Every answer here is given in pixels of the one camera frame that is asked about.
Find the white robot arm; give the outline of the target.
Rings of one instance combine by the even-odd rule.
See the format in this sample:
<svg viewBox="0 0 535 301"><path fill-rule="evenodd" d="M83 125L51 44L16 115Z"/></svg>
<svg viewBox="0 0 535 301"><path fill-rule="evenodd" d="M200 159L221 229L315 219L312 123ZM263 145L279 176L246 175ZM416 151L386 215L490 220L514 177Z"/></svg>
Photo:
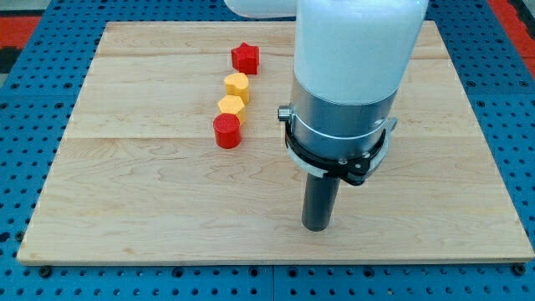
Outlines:
<svg viewBox="0 0 535 301"><path fill-rule="evenodd" d="M428 0L225 0L247 18L295 17L292 137L354 159L383 134Z"/></svg>

